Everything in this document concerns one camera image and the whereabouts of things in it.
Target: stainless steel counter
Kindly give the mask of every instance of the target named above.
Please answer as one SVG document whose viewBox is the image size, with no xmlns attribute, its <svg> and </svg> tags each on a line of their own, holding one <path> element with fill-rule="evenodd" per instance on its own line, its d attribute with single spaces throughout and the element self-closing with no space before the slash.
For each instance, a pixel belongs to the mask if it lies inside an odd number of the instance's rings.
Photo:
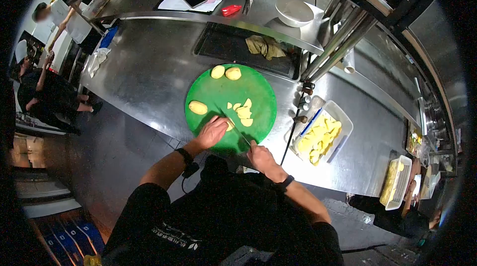
<svg viewBox="0 0 477 266">
<path fill-rule="evenodd" d="M 220 60 L 193 55 L 205 23 L 165 19 L 122 21 L 108 59 L 81 84 L 123 112 L 181 141 L 193 135 L 185 120 L 185 99 L 194 80 Z M 262 142 L 279 161 L 296 107 L 298 84 L 264 74 L 277 97 L 277 119 Z M 401 119 L 362 91 L 331 73 L 317 82 L 315 95 L 335 101 L 354 130 L 330 165 L 308 166 L 292 152 L 283 164 L 298 181 L 329 189 L 377 196 L 389 158 L 404 154 Z"/>
</svg>

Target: sliced potatoes in container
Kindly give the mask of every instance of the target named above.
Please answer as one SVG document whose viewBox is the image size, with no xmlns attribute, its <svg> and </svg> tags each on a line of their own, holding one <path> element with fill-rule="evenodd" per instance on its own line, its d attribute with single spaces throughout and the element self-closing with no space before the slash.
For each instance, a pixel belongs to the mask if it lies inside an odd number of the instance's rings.
<svg viewBox="0 0 477 266">
<path fill-rule="evenodd" d="M 293 142 L 293 151 L 314 166 L 330 163 L 353 131 L 353 123 L 333 101 L 328 101 Z"/>
</svg>

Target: left hand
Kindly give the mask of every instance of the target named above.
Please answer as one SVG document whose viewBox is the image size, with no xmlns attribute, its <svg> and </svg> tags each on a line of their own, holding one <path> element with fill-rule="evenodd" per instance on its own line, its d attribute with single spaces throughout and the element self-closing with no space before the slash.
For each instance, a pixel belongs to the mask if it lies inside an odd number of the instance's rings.
<svg viewBox="0 0 477 266">
<path fill-rule="evenodd" d="M 212 117 L 200 130 L 199 135 L 194 141 L 203 150 L 215 146 L 225 135 L 229 127 L 227 121 L 228 119 L 225 117 L 219 118 L 217 115 Z"/>
</svg>

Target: kitchen knife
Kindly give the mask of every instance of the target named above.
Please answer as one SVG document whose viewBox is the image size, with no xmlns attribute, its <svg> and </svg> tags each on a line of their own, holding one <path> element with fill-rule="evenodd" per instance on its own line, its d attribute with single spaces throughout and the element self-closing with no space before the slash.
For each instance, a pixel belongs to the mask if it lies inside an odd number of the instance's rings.
<svg viewBox="0 0 477 266">
<path fill-rule="evenodd" d="M 232 128 L 234 129 L 234 131 L 235 131 L 236 133 L 238 133 L 238 135 L 239 135 L 240 137 L 242 137 L 243 140 L 244 140 L 245 142 L 247 142 L 247 145 L 251 148 L 252 146 L 250 145 L 250 142 L 249 142 L 249 141 L 245 138 L 245 136 L 238 130 L 238 128 L 235 127 L 235 125 L 234 125 L 235 123 L 232 121 L 232 119 L 230 119 L 230 117 L 229 117 L 227 114 L 225 114 L 224 111 L 222 111 L 222 109 L 218 107 L 218 105 L 216 105 L 216 107 L 217 107 L 218 110 L 220 111 L 220 114 L 222 114 L 222 115 L 224 115 L 225 117 L 227 117 L 227 119 L 230 121 L 230 123 L 232 123 Z"/>
</svg>

